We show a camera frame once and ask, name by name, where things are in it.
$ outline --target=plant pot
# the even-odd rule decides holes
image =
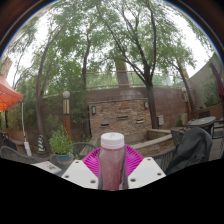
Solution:
[[[69,154],[66,155],[56,154],[56,158],[58,161],[58,166],[61,168],[69,167],[73,162],[73,158]]]

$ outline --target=white table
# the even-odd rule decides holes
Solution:
[[[32,164],[33,166],[36,166],[42,170],[45,170],[49,173],[52,173],[52,174],[58,174],[61,172],[61,169],[57,166],[55,166],[54,164],[52,164],[51,162],[49,161],[46,161],[46,162],[42,162],[42,163],[35,163],[35,164]]]

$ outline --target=leaves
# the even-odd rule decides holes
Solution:
[[[73,150],[71,138],[63,126],[60,126],[57,131],[52,131],[49,143],[51,151],[59,155],[71,153]]]

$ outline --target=white lid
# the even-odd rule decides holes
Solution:
[[[101,146],[106,149],[119,149],[124,146],[124,135],[109,132],[101,135]]]

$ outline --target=branch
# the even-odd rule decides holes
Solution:
[[[31,69],[31,68],[32,68],[32,66],[30,66],[29,68],[26,68],[26,69],[23,70],[22,74],[21,74],[20,77],[17,79],[15,85],[13,85],[13,87],[12,87],[13,89],[16,89],[16,88],[17,88],[18,83],[19,83],[19,82],[21,81],[21,79],[24,77],[23,74],[25,73],[25,71],[27,71],[28,69]]]

